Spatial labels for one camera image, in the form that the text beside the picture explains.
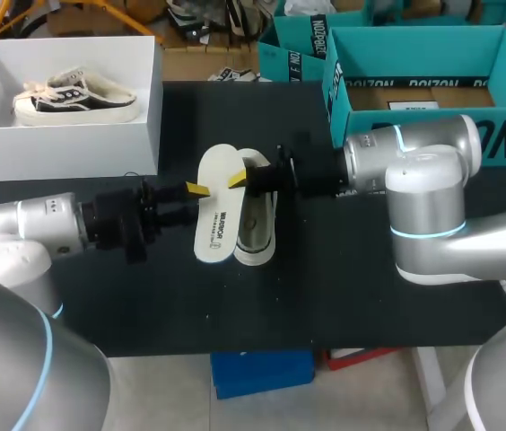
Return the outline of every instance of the black tabletop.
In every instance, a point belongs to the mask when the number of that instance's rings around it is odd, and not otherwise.
[[[299,134],[331,145],[318,85],[165,84],[152,182],[195,180],[211,145],[256,148],[271,159]],[[65,191],[87,200],[138,182],[0,182],[0,203]],[[506,168],[482,169],[466,195],[469,217],[506,211]],[[165,231],[141,265],[127,266],[121,251],[56,261],[66,324],[109,356],[468,345],[506,324],[496,282],[416,286],[398,276],[383,196],[280,197],[275,256],[259,268],[197,261],[194,233]]]

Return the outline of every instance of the robotic arm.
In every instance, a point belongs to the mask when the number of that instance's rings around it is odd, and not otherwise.
[[[303,197],[385,192],[397,269],[421,285],[506,279],[506,213],[466,220],[464,186],[480,169],[474,121],[456,116],[349,136],[341,150],[286,154],[230,187]]]
[[[387,169],[395,261],[413,283],[506,279],[506,213],[466,220],[459,160],[449,147],[434,146]]]
[[[182,207],[160,214],[160,204],[208,196],[192,183],[154,189],[142,182],[78,203],[73,193],[0,205],[0,284],[57,317],[63,305],[48,270],[53,259],[89,249],[125,251],[127,263],[146,259],[145,246],[161,229],[192,224],[196,210]]]

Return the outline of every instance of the sneaker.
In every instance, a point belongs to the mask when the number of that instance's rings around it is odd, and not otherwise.
[[[13,111],[24,126],[127,123],[139,115],[131,90],[84,68],[24,84]]]
[[[245,166],[260,167],[270,163],[257,150],[239,150]],[[267,263],[275,253],[275,209],[277,192],[258,197],[245,195],[237,247],[233,255],[243,265],[255,267]]]

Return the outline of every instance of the tiled floor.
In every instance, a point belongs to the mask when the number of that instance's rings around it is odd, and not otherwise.
[[[454,368],[457,356],[447,355]],[[408,350],[312,384],[217,400],[209,355],[111,359],[120,387],[116,431],[425,430],[423,399]]]

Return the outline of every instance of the white slipper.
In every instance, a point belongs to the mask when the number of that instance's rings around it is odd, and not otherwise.
[[[194,252],[206,263],[217,263],[235,251],[245,188],[229,189],[229,178],[245,169],[238,151],[227,144],[209,148],[199,163],[197,184],[209,188],[210,197],[199,200]]]
[[[257,150],[239,150],[245,166],[260,167],[270,163]],[[241,212],[237,248],[233,253],[243,265],[255,267],[267,263],[275,253],[275,209],[277,192],[258,197],[246,196]]]

